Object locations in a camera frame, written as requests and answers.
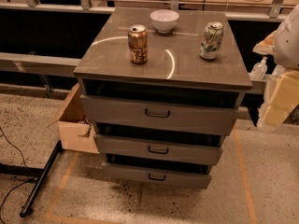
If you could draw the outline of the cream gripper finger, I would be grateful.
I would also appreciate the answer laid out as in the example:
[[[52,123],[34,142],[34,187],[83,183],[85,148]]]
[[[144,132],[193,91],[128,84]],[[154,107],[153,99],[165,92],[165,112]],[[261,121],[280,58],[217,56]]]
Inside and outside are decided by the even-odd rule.
[[[299,71],[270,77],[265,90],[262,124],[278,127],[299,106]]]

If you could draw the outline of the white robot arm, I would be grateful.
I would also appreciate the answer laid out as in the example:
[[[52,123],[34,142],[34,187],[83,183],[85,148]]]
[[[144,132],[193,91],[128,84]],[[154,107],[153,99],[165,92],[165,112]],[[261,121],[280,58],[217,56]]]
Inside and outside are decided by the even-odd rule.
[[[257,126],[275,129],[299,106],[299,5],[253,51],[272,55],[284,70],[266,83]]]

